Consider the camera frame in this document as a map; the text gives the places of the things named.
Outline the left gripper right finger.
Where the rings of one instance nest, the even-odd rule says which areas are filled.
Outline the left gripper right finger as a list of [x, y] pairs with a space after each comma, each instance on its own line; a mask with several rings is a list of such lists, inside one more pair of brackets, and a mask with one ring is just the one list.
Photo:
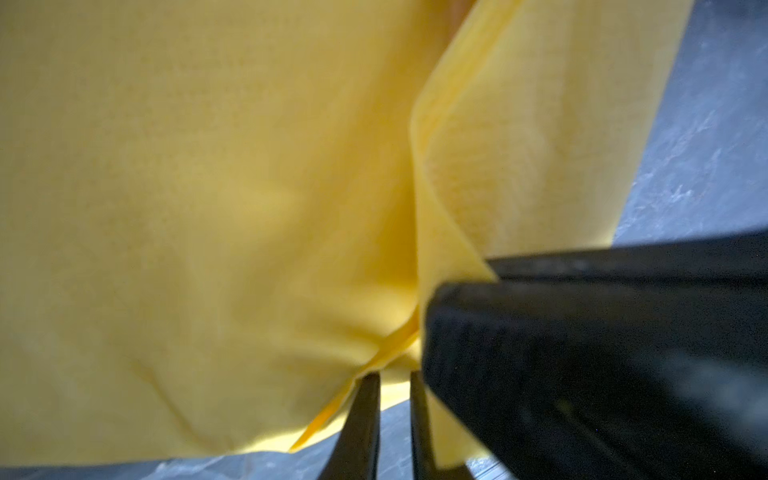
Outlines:
[[413, 478], [416, 480], [473, 480], [466, 465], [439, 469], [435, 464], [425, 388], [420, 371], [410, 375], [410, 427]]

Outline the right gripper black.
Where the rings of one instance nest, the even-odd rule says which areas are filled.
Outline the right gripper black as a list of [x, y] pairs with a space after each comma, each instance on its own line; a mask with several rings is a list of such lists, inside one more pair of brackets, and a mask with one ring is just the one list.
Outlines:
[[[502, 279], [767, 281], [767, 232], [497, 258]], [[438, 290], [422, 373], [520, 479], [764, 479], [767, 292], [522, 282]]]

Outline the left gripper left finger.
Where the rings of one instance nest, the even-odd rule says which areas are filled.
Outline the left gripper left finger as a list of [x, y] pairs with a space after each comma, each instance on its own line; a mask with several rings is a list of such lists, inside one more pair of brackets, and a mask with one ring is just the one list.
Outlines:
[[380, 375], [360, 382], [334, 449], [318, 480], [375, 480], [380, 451]]

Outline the yellow paper napkin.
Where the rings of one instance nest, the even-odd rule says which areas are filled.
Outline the yellow paper napkin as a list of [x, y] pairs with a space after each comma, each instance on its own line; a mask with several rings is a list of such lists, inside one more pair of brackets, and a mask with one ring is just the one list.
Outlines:
[[688, 1], [5, 1], [1, 463], [297, 451], [614, 237]]

